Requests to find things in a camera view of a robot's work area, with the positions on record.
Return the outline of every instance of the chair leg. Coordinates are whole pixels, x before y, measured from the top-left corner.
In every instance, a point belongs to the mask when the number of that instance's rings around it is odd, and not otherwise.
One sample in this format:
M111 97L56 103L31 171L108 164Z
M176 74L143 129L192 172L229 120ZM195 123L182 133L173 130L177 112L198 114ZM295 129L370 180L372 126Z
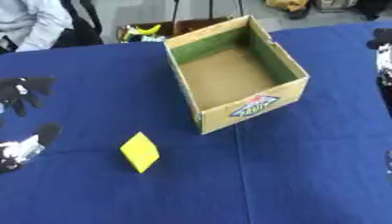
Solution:
M210 19L214 18L214 0L210 0Z

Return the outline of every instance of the yellow object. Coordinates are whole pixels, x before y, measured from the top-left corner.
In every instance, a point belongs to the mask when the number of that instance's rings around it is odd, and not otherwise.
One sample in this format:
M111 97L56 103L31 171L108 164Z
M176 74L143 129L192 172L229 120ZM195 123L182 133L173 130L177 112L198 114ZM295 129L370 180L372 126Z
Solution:
M267 0L270 7L280 8L288 11L298 11L303 9L309 0Z
M142 132L137 133L121 147L122 153L135 169L142 173L159 159L155 144Z
M157 24L148 30L143 30L143 29L140 29L139 27L137 27L137 31L141 35L153 35L153 34L156 34L159 31L159 29L161 29L161 24Z

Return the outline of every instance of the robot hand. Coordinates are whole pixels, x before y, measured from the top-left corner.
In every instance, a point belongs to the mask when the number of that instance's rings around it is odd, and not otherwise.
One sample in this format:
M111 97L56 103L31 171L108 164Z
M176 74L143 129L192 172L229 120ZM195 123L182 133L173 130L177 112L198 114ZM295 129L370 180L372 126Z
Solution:
M367 47L376 50L376 83L392 116L392 29L375 29L374 39L367 42Z
M0 79L0 114L12 107L18 116L25 116L23 101L39 108L40 100L33 92L49 95L53 82L53 77Z
M48 123L22 142L0 143L0 172L12 172L35 158L61 132L61 127Z

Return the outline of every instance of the floor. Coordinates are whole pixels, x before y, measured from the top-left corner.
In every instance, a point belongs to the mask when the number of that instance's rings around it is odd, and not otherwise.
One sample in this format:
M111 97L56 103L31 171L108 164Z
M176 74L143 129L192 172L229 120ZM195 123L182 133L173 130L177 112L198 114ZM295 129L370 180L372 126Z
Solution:
M116 42L116 27L128 23L147 23L171 20L174 0L93 0L104 27L103 38L107 43ZM214 15L239 16L238 0L214 0ZM242 0L245 14L254 15L268 31L305 28L320 25L363 22L360 15L351 12L319 13L311 10L301 20L289 20L279 10L271 9L263 0ZM178 19L208 17L208 0L180 0ZM392 20L392 10L381 15L380 20Z

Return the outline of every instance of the box logo label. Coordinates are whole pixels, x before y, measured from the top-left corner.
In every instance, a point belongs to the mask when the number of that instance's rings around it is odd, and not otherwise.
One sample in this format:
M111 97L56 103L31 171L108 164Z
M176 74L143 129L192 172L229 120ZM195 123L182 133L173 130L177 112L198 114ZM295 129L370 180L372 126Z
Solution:
M231 116L255 116L266 109L269 105L277 102L279 99L279 97L275 96L257 95L255 98L250 100L249 103L237 109L233 114L231 114Z

